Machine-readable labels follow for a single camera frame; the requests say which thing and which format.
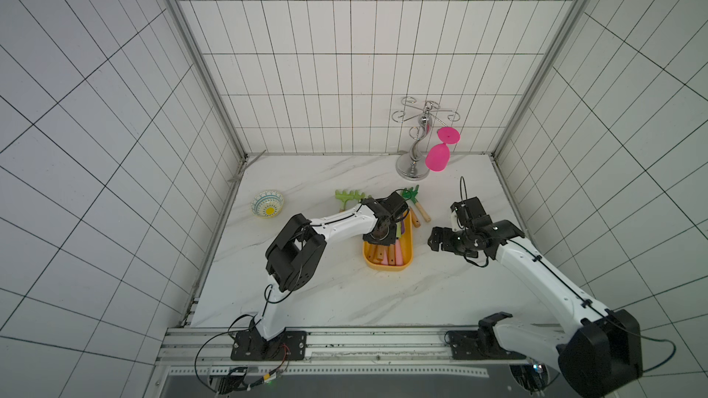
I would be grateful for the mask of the yellow plastic storage box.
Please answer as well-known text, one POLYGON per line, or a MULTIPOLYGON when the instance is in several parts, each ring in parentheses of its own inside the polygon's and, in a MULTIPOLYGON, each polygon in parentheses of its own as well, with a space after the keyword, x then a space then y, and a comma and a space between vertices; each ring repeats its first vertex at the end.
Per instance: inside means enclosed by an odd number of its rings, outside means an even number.
POLYGON ((402 271, 414 257, 413 233, 415 225, 410 217, 399 223, 393 245, 373 245, 365 241, 362 255, 370 268, 382 271, 402 271))

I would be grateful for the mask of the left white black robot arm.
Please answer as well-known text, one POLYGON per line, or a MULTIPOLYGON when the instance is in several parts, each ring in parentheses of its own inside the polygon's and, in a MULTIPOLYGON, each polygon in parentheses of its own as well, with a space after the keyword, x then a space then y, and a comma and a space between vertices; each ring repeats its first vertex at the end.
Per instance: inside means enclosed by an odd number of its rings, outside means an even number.
POLYGON ((394 191, 384 198, 366 197, 354 207, 321 219, 297 214, 286 223, 265 251, 269 282, 264 289, 265 307, 248 326, 229 331, 233 361, 303 360, 308 333, 289 328, 287 313, 278 308, 295 291, 311 281, 328 247, 353 237, 370 245, 395 242, 398 224, 409 206, 394 191))

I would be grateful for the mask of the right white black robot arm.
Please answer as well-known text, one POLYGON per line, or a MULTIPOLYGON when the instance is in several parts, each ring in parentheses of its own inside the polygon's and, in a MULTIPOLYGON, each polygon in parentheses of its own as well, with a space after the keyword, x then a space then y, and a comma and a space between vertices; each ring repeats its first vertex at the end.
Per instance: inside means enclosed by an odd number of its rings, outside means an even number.
POLYGON ((483 255, 514 274, 552 313, 552 324, 533 324, 499 311, 476 330, 451 333, 455 359, 524 356, 557 370, 583 397, 603 397, 643 376, 639 322, 611 311, 564 276, 509 220, 492 221, 477 197, 451 205, 449 228, 428 239, 435 252, 474 263, 483 255))

